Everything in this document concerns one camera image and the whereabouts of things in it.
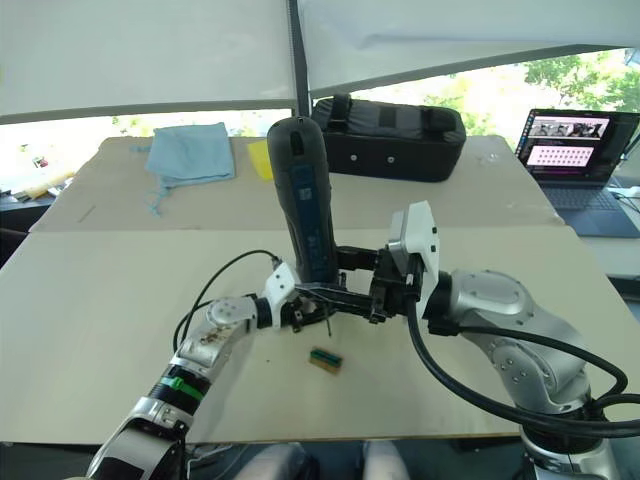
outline black bag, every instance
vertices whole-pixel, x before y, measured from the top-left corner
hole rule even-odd
[[[324,133],[329,171],[351,175],[441,182],[467,138],[455,110],[349,95],[320,100],[311,118]]]

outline blue drill handle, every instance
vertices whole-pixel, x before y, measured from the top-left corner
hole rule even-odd
[[[280,120],[269,129],[267,143],[300,280],[337,283],[329,166],[320,127],[307,117]]]

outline yellow sponge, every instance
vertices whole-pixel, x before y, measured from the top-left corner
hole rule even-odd
[[[259,142],[250,143],[247,145],[247,149],[249,150],[249,158],[251,158],[253,168],[256,169],[260,178],[263,180],[273,180],[267,141],[260,140]]]

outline laptop screen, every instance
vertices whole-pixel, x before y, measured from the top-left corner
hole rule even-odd
[[[534,109],[516,156],[536,180],[605,184],[640,114]]]

